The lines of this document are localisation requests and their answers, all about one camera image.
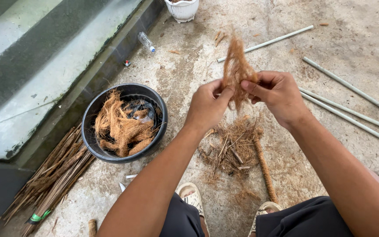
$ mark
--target white flower pot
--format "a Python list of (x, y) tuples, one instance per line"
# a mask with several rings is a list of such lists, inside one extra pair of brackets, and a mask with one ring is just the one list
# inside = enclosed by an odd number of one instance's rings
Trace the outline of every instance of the white flower pot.
[(165, 2), (169, 12), (178, 23), (189, 22), (194, 19), (198, 4), (200, 3), (199, 0), (179, 1), (177, 3), (165, 0)]

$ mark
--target concrete floor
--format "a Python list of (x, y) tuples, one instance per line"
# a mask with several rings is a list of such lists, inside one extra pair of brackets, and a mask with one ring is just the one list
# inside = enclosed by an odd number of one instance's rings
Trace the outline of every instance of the concrete floor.
[[(321, 22), (329, 26), (319, 26)], [(165, 10), (149, 32), (156, 52), (137, 47), (129, 58), (132, 66), (125, 68), (114, 84), (143, 83), (164, 98), (170, 117), (161, 151), (182, 127), (192, 93), (201, 84), (222, 76), (223, 63), (217, 63), (216, 59), (225, 56), (229, 37), (214, 47), (213, 38), (218, 30), (230, 35), (233, 26), (245, 46), (251, 47), (311, 24), (315, 26), (313, 30), (247, 53), (248, 62), (256, 70), (291, 72), (299, 86), (379, 120), (379, 108), (302, 61), (303, 56), (310, 58), (379, 100), (379, 2), (370, 0), (250, 0), (243, 4), (236, 0), (201, 1), (195, 19), (182, 24), (176, 23)], [(379, 175), (378, 138), (308, 101), (306, 104), (353, 155)], [(279, 126), (264, 104), (246, 106), (243, 114), (260, 115), (265, 130), (261, 140), (265, 158), (282, 207), (326, 195), (295, 140)], [(227, 110), (224, 120), (231, 123), (236, 116), (234, 111)], [(379, 132), (379, 127), (357, 120)], [(68, 201), (50, 214), (34, 236), (87, 236), (87, 221), (94, 218), (100, 226), (121, 193), (119, 182), (127, 186), (130, 180), (125, 176), (137, 174), (154, 156), (130, 164), (96, 160), (83, 180), (71, 189)], [(206, 168), (196, 153), (181, 183), (190, 181), (198, 185), (211, 235), (247, 236), (256, 208), (267, 197), (260, 168), (252, 169), (246, 187), (262, 200), (246, 200), (242, 205), (234, 201), (240, 191), (239, 183), (222, 174), (215, 185), (207, 184)], [(0, 236), (17, 236), (18, 226), (30, 215), (28, 210), (14, 218), (6, 228), (0, 228)]]

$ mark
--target small toy figure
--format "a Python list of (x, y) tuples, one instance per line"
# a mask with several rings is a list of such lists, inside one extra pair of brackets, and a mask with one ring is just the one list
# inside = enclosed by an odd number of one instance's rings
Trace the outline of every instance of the small toy figure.
[(131, 65), (131, 61), (125, 60), (124, 61), (124, 65), (125, 65), (125, 67), (128, 67), (129, 65)]

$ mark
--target green rubber band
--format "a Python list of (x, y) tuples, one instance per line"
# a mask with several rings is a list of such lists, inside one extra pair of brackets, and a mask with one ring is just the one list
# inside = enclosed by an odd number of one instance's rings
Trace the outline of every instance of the green rubber band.
[(36, 214), (33, 213), (32, 217), (30, 217), (30, 219), (31, 219), (32, 221), (41, 221), (41, 220), (44, 219), (45, 216), (47, 216), (49, 213), (50, 213), (50, 210), (47, 210), (47, 211), (43, 214), (42, 217), (40, 217), (40, 216), (38, 216), (38, 215), (36, 215)]

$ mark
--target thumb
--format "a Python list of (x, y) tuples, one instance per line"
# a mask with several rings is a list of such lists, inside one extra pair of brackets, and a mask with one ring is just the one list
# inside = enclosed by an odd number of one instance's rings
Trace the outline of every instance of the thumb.
[(235, 92), (234, 86), (226, 87), (220, 93), (220, 95), (216, 101), (218, 101), (219, 103), (223, 103), (223, 104), (227, 105), (229, 103), (230, 98), (233, 96), (234, 92)]
[(250, 81), (243, 80), (241, 82), (242, 89), (246, 90), (248, 93), (253, 94), (261, 99), (261, 101), (266, 102), (268, 94), (270, 92), (269, 89), (266, 89), (262, 86), (259, 86)]

